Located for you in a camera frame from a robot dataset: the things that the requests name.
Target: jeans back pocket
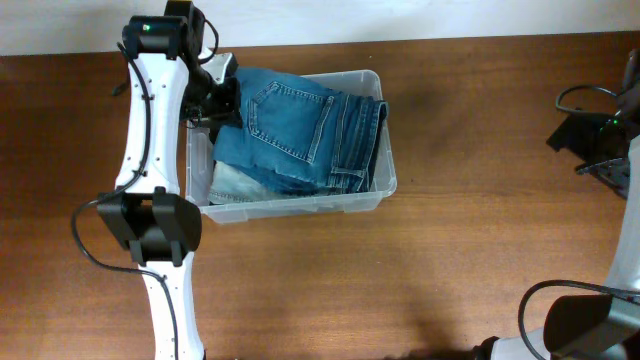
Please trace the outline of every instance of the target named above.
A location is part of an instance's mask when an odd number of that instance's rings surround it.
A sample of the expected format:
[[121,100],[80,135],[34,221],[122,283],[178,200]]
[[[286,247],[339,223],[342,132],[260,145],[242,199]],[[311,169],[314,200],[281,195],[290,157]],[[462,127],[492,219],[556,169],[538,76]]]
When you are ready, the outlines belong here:
[[312,163],[333,96],[320,96],[274,81],[249,101],[252,136]]

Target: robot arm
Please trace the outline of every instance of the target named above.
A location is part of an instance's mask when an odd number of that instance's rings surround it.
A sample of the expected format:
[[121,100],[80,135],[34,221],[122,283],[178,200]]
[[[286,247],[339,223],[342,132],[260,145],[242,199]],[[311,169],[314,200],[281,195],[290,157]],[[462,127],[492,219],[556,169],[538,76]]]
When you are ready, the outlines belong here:
[[131,109],[116,189],[131,182],[135,173],[142,175],[97,205],[139,269],[164,279],[160,286],[157,279],[143,277],[156,360],[205,358],[191,287],[202,224],[198,207],[180,197],[176,165],[180,122],[197,113],[201,126],[242,126],[239,86],[232,76],[237,63],[233,54],[215,55],[202,48],[205,22],[190,1],[169,1],[164,16],[134,16],[123,29]]
[[[587,162],[578,167],[579,174],[590,173],[627,198],[618,248],[605,286],[630,291],[640,290],[639,58],[638,50],[630,55],[623,91],[617,96],[617,120],[588,114],[569,117],[548,141],[556,151],[568,147]],[[595,320],[590,323],[584,318]],[[547,350],[550,349],[558,359],[568,355],[576,359],[626,360],[637,358],[638,330],[640,307],[637,303],[605,295],[578,296],[560,298],[549,312],[544,329],[531,331],[527,337],[546,359],[551,358]],[[633,353],[628,353],[630,349],[620,343],[625,339],[625,345],[631,345]],[[491,360],[510,359],[535,360],[535,357],[520,337],[496,341]]]

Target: folded jeans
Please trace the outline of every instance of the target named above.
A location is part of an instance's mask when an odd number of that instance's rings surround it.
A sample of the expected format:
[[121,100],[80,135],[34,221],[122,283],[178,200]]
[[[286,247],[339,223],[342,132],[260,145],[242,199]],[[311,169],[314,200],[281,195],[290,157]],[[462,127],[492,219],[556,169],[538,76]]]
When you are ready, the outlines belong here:
[[209,201],[215,205],[291,198],[295,196],[270,191],[248,175],[223,162],[216,162],[213,168]]
[[243,128],[220,130],[214,160],[280,194],[369,190],[386,102],[267,69],[236,77]]

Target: wood grain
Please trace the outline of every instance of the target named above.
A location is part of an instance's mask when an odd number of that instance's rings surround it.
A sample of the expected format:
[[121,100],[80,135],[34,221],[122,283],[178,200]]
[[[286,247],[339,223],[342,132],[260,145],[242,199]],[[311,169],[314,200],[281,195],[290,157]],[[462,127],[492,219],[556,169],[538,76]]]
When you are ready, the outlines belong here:
[[[520,297],[551,278],[602,282],[625,202],[545,145],[555,95],[617,89],[638,33],[233,50],[297,74],[368,68],[391,104],[398,191],[378,209],[219,226],[194,268],[210,358],[374,359],[515,336]],[[109,190],[124,152],[119,55],[0,58],[0,359],[151,359],[143,282],[92,267],[72,209]],[[568,101],[607,109],[608,99]],[[184,174],[184,134],[179,148]],[[130,265],[97,215],[87,246]],[[562,291],[537,295],[540,326]]]

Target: jeans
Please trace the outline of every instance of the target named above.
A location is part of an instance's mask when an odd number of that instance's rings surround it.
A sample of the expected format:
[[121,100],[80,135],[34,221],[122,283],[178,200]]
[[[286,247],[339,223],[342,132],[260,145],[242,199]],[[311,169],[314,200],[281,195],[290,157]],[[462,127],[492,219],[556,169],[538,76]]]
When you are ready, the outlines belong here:
[[213,158],[290,195],[365,192],[388,104],[267,69],[239,68],[243,128],[223,127]]
[[216,162],[213,169],[209,201],[215,205],[291,198],[294,196],[270,191],[243,172],[223,162]]

